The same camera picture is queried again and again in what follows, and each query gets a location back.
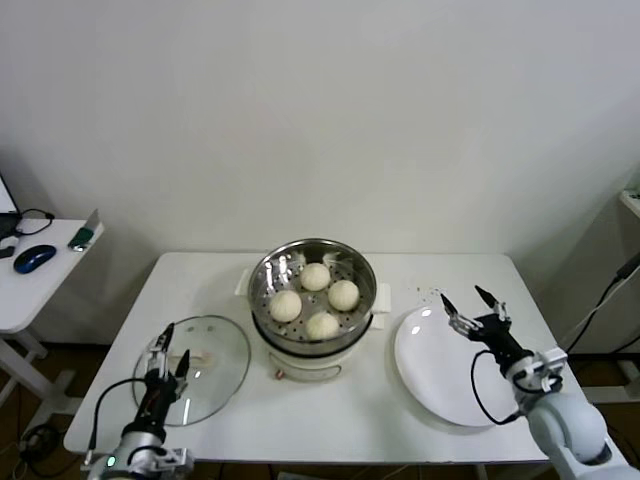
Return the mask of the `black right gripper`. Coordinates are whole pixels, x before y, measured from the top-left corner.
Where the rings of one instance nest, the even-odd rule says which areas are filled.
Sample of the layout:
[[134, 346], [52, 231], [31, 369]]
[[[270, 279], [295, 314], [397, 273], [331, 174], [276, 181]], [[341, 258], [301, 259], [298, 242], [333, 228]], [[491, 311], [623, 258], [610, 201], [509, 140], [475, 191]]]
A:
[[474, 288], [494, 314], [468, 318], [458, 312], [446, 295], [441, 294], [449, 326], [470, 341], [483, 343], [494, 355], [501, 371], [508, 371], [520, 360], [532, 357], [533, 352], [524, 349], [510, 333], [511, 318], [506, 303], [478, 285]]

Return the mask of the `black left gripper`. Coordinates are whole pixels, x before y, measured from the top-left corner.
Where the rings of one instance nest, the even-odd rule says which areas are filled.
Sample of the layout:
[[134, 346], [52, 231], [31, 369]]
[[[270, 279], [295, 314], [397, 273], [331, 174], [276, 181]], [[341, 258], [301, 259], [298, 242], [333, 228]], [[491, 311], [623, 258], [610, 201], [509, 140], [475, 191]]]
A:
[[184, 392], [190, 368], [190, 350], [180, 358], [174, 375], [168, 368], [168, 351], [175, 324], [169, 323], [162, 333], [151, 342], [147, 350], [144, 377], [146, 392], [132, 422], [134, 432], [165, 435], [168, 411]]

